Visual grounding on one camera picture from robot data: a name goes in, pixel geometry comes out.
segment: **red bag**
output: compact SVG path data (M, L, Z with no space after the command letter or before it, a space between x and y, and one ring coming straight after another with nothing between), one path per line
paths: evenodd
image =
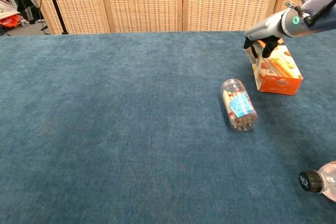
M17 14L9 16L7 18L0 19L0 25L8 28L16 27L18 22L19 22L19 15Z

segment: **clear plastic jar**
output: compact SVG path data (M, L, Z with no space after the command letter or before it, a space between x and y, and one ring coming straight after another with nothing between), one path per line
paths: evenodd
M229 79L222 84L222 97L235 131L250 131L258 119L247 91L238 79Z

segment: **cable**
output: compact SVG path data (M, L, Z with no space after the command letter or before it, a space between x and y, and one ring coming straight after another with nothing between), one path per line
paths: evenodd
M63 30L62 34L69 34L68 31L67 31L67 28L65 26L65 23L64 23L62 14L61 14L61 10L58 7L57 1L56 0L52 0L52 3L54 4L55 11L57 13L59 22L60 22L62 30Z
M41 21L43 33L44 33L44 35L47 35L46 32L44 31L45 29L44 29L44 25L43 25L42 18L41 18L41 6L42 6L42 0L40 0L40 5L39 5L39 8L38 8L38 14L40 15L40 21Z
M336 0L330 1L327 5L323 6L318 12L314 14L314 16L307 16L303 20L308 27L312 27L315 25L316 21L318 21L323 15L329 12L333 6L336 4Z

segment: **floor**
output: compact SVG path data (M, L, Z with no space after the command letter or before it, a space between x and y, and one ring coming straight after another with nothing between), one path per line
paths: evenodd
M25 26L19 25L18 27L7 29L3 36L24 36L24 35L44 35L41 23L35 23L33 25L26 24ZM48 28L45 29L46 34L50 34Z

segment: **cardboard box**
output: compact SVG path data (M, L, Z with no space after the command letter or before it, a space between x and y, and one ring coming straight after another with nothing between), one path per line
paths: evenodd
M296 94L303 77L284 41L278 41L269 58L261 55L265 47L262 41L255 42L253 46L258 55L257 63L252 65L257 89L261 92Z

